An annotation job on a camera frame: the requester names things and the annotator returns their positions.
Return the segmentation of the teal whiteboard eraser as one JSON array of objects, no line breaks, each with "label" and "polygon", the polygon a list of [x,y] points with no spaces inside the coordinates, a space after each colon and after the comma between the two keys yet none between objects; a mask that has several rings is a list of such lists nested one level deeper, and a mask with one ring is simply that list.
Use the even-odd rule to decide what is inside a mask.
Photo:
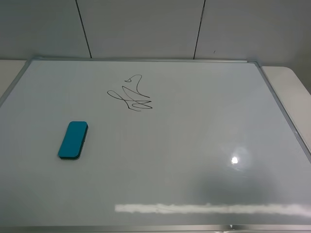
[{"label": "teal whiteboard eraser", "polygon": [[85,121],[71,121],[58,151],[58,157],[62,160],[79,159],[87,131],[88,124]]}]

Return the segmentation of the white whiteboard with aluminium frame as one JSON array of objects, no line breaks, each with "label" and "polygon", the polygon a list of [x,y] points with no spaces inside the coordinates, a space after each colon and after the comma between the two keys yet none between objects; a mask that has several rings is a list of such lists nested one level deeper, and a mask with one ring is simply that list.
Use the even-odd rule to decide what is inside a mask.
[{"label": "white whiteboard with aluminium frame", "polygon": [[257,62],[34,58],[0,99],[0,230],[309,232],[311,149]]}]

